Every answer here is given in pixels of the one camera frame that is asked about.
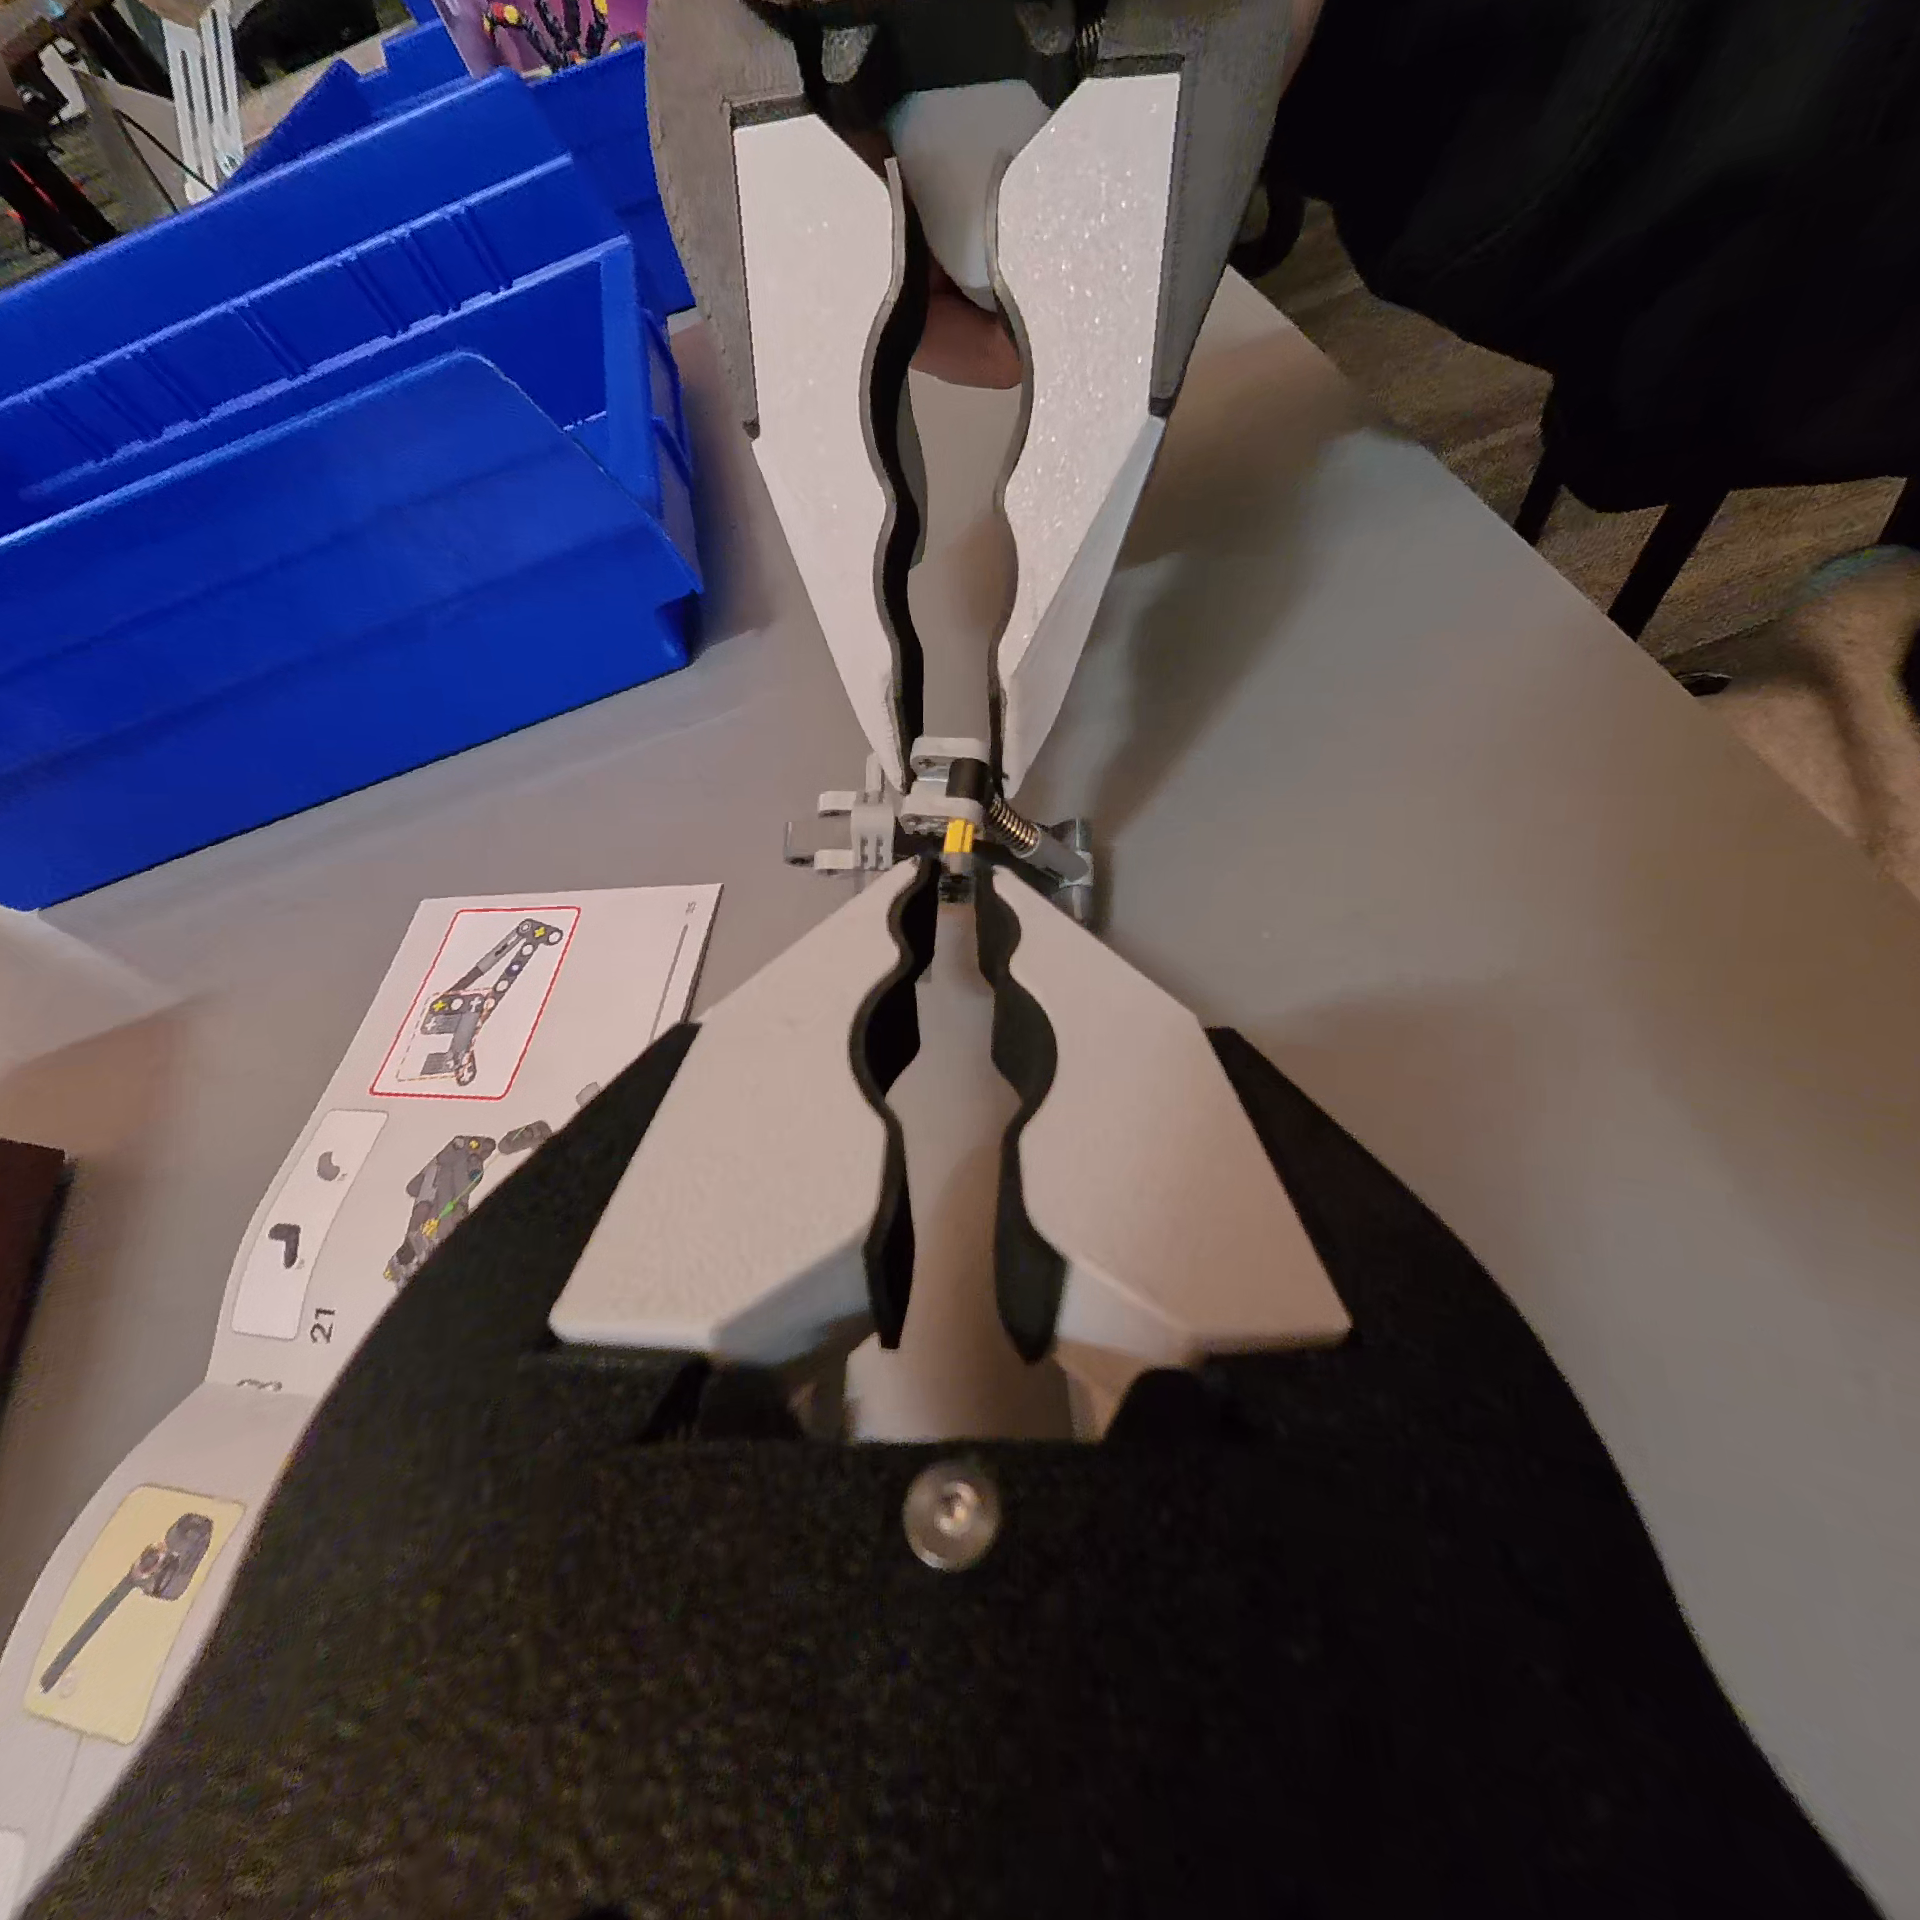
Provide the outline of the white slotted stand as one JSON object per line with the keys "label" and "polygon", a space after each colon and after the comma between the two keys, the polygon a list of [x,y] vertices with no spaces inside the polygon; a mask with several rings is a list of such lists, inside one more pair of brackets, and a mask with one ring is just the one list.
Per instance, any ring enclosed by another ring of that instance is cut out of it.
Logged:
{"label": "white slotted stand", "polygon": [[176,102],[185,202],[219,192],[246,158],[233,2],[148,2]]}

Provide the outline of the purple printed box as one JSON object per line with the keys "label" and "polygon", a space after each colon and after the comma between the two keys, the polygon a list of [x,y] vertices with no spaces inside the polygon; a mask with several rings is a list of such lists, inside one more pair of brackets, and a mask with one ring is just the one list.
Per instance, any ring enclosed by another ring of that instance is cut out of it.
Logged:
{"label": "purple printed box", "polygon": [[471,76],[524,78],[588,64],[644,36],[646,2],[433,2]]}

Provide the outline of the open lego instruction booklet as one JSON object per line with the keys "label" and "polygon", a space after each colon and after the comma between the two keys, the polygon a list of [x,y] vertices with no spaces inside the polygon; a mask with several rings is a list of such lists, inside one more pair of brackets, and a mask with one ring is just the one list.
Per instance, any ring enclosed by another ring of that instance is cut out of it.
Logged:
{"label": "open lego instruction booklet", "polygon": [[353,1348],[468,1214],[684,1020],[719,894],[419,905],[236,1246],[204,1381],[83,1505],[6,1636],[5,1914],[153,1740]]}

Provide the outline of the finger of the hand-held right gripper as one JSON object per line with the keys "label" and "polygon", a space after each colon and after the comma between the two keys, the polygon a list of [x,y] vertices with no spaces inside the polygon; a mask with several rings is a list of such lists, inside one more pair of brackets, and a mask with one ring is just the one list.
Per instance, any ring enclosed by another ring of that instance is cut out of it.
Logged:
{"label": "finger of the hand-held right gripper", "polygon": [[753,453],[854,719],[892,786],[924,730],[908,606],[924,471],[904,372],[927,255],[897,164],[813,113],[733,135]]}
{"label": "finger of the hand-held right gripper", "polygon": [[1160,266],[1182,80],[1084,80],[999,178],[992,265],[1024,352],[999,493],[1014,597],[995,654],[999,778],[1052,733],[1159,454]]}

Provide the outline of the person's right hand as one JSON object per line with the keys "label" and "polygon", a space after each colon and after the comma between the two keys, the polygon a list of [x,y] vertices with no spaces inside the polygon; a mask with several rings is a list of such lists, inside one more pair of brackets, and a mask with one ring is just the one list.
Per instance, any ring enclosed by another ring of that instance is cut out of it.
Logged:
{"label": "person's right hand", "polygon": [[948,277],[927,278],[926,313],[909,361],[951,385],[1007,393],[1024,384],[1024,361],[999,308],[975,303]]}

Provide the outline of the black chair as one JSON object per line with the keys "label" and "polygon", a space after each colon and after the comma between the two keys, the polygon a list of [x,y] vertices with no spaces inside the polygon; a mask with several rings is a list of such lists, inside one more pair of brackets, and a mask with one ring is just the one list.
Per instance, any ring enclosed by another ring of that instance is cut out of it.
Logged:
{"label": "black chair", "polygon": [[1744,489],[1897,478],[1915,551],[1915,2],[1323,2],[1270,158],[1367,290],[1550,377],[1516,529],[1661,510],[1641,634]]}

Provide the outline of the grey lego suspension assembly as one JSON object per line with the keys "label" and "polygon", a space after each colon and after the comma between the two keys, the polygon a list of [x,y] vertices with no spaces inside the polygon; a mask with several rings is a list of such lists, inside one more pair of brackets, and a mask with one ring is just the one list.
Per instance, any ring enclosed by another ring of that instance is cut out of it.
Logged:
{"label": "grey lego suspension assembly", "polygon": [[911,857],[939,865],[939,901],[972,905],[990,865],[1011,868],[1091,927],[1097,917],[1093,826],[1084,818],[1038,822],[1021,814],[972,736],[920,736],[897,786],[873,753],[857,788],[816,800],[821,845],[801,845],[783,826],[782,858],[817,876],[876,876]]}

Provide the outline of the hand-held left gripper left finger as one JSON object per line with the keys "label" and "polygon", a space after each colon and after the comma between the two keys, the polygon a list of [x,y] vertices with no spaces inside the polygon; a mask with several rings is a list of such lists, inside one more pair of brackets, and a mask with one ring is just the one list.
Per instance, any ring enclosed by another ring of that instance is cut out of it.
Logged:
{"label": "hand-held left gripper left finger", "polygon": [[567,1354],[767,1376],[857,1434],[847,1357],[897,1344],[917,1230],[892,1093],[920,1053],[920,864],[649,1046],[667,1077],[548,1328]]}

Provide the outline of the lego set box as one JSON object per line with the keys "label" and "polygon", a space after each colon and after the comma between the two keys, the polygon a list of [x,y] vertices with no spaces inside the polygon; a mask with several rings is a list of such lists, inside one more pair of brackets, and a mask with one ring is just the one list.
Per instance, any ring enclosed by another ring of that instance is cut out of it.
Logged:
{"label": "lego set box", "polygon": [[3,1141],[3,1406],[12,1396],[70,1172],[57,1146]]}

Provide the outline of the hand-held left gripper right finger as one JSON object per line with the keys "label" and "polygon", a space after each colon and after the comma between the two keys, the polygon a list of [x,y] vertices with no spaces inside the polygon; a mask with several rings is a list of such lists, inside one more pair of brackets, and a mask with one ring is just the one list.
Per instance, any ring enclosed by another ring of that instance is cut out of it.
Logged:
{"label": "hand-held left gripper right finger", "polygon": [[1353,1329],[1200,1020],[1007,871],[975,878],[999,1088],[960,1151],[960,1432],[1097,1438],[1144,1373]]}

